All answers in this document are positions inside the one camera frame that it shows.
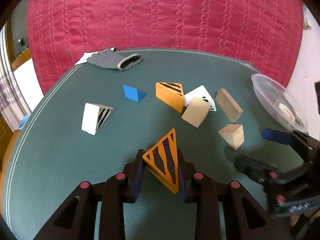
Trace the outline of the red quilted bedspread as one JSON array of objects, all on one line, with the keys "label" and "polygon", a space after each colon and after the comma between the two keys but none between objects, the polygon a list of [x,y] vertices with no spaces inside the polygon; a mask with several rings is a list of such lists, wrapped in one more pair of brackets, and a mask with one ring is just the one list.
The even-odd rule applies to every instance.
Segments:
[{"label": "red quilted bedspread", "polygon": [[110,47],[207,51],[287,86],[303,33],[301,0],[29,0],[27,18],[44,93],[84,53]]}]

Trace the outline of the orange striped wedge block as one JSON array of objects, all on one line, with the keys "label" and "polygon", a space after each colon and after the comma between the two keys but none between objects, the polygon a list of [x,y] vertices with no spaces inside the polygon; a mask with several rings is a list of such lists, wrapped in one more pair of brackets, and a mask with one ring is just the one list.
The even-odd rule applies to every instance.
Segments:
[{"label": "orange striped wedge block", "polygon": [[156,97],[182,113],[184,107],[184,91],[181,83],[157,82],[155,84]]}]

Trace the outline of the white paper sheet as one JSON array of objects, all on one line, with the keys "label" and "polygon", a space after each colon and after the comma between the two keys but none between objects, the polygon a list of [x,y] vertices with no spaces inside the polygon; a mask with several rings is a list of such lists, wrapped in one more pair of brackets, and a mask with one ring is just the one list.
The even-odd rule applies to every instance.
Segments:
[{"label": "white paper sheet", "polygon": [[115,47],[111,47],[111,48],[107,48],[107,49],[100,50],[100,51],[86,52],[86,53],[84,53],[82,55],[82,57],[80,57],[80,59],[74,65],[76,66],[76,65],[79,65],[79,64],[86,63],[87,59],[89,57],[91,57],[94,54],[97,54],[98,52],[102,52],[102,51],[105,51],[105,50],[116,51],[116,48]]}]

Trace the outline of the light wood wedge block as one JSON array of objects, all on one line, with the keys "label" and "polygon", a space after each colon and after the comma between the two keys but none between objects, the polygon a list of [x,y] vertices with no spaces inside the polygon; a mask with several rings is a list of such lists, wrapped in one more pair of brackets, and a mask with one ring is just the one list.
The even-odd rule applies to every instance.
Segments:
[{"label": "light wood wedge block", "polygon": [[237,150],[245,141],[244,129],[240,124],[228,124],[218,131],[218,134],[233,150]]}]

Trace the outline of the white black striped wedge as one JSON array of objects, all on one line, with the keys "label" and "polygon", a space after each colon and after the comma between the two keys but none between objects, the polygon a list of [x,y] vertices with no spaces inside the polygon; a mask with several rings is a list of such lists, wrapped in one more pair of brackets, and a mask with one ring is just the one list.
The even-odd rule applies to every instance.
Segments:
[{"label": "white black striped wedge", "polygon": [[96,135],[113,111],[114,107],[85,103],[81,130]]}]

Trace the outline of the orange black striped wedge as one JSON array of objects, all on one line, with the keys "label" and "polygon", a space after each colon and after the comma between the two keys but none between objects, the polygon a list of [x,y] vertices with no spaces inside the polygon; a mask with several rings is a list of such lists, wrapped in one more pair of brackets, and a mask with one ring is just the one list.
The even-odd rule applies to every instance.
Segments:
[{"label": "orange black striped wedge", "polygon": [[173,128],[143,154],[147,169],[172,193],[179,191],[176,131]]}]

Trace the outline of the green table mat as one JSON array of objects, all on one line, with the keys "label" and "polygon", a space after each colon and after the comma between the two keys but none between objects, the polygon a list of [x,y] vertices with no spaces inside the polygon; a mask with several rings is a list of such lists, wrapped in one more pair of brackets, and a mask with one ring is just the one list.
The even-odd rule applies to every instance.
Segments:
[{"label": "green table mat", "polygon": [[[243,154],[283,172],[302,164],[289,146],[264,140],[264,128],[281,126],[258,101],[251,76],[256,70],[230,57],[199,51],[141,49],[142,62],[131,69],[81,64],[68,71],[41,100],[11,154],[3,190],[4,219],[17,239],[33,239],[43,224],[84,180],[106,181],[148,150],[171,129],[186,161],[212,180],[237,180],[263,207],[262,187],[236,171]],[[156,98],[157,82],[178,82],[189,92],[201,85],[211,95],[227,90],[243,110],[244,143],[235,151],[218,134],[228,124],[221,109],[196,128]],[[125,97],[123,85],[147,93],[140,102]],[[96,133],[81,130],[85,103],[114,107]]]}]

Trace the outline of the cream wooden block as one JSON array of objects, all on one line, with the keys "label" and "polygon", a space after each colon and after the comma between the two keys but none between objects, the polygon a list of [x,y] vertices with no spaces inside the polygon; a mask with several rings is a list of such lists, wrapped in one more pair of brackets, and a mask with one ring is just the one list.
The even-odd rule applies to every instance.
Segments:
[{"label": "cream wooden block", "polygon": [[193,97],[181,118],[192,126],[199,128],[206,119],[210,107],[210,103],[205,102],[200,98]]}]

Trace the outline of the blue wedge block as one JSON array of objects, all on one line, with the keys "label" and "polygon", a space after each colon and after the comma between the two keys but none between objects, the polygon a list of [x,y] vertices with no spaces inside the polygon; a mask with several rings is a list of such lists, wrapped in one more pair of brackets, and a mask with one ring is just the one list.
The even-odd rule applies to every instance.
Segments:
[{"label": "blue wedge block", "polygon": [[127,85],[123,85],[123,90],[124,90],[125,97],[135,102],[140,102],[147,96],[146,92],[143,92],[141,90],[138,90],[136,88],[133,88]]}]

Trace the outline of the white striped triangle block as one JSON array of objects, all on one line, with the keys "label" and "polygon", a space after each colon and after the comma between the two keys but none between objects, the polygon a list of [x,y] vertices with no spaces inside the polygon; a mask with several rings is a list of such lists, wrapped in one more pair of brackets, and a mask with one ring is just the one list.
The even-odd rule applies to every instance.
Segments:
[{"label": "white striped triangle block", "polygon": [[189,105],[189,103],[191,102],[193,97],[197,97],[197,98],[202,99],[203,101],[209,103],[210,104],[209,110],[214,111],[214,112],[216,111],[216,105],[215,105],[214,99],[209,94],[209,92],[206,90],[204,85],[201,85],[201,86],[193,89],[192,91],[190,91],[189,93],[184,95],[184,107],[187,107]]}]

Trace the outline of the clear plastic bowl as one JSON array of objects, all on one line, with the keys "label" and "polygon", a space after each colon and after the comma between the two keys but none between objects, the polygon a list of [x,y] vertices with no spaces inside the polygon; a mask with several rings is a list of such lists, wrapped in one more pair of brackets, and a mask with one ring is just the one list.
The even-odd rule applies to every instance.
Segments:
[{"label": "clear plastic bowl", "polygon": [[[308,131],[308,120],[302,106],[284,86],[263,74],[253,74],[251,80],[257,99],[274,120],[289,131],[296,130],[303,133]],[[276,113],[280,113],[278,108],[280,102],[294,114],[294,124],[284,125],[279,122]]]}]

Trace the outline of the grey work glove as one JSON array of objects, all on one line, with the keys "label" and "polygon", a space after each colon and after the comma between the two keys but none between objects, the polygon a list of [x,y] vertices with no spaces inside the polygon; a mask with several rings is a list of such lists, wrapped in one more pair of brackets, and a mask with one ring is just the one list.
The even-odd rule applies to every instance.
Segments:
[{"label": "grey work glove", "polygon": [[139,64],[142,58],[139,54],[122,56],[116,51],[105,49],[92,54],[86,61],[100,68],[115,69],[124,72]]}]

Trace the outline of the brown wooden rectangular block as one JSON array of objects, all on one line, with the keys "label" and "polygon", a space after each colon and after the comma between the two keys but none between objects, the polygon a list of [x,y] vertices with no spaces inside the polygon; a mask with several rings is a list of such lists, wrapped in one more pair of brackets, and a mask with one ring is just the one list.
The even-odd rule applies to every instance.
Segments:
[{"label": "brown wooden rectangular block", "polygon": [[243,113],[243,110],[239,104],[224,88],[220,88],[217,91],[215,102],[219,105],[225,116],[232,123],[237,122]]}]

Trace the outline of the white tape roll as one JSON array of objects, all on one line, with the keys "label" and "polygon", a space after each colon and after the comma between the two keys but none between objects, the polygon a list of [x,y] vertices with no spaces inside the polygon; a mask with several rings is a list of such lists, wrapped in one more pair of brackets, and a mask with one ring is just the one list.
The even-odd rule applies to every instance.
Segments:
[{"label": "white tape roll", "polygon": [[289,123],[295,123],[295,116],[286,105],[280,102],[278,108],[280,113],[276,113],[276,116],[281,124],[288,125]]}]

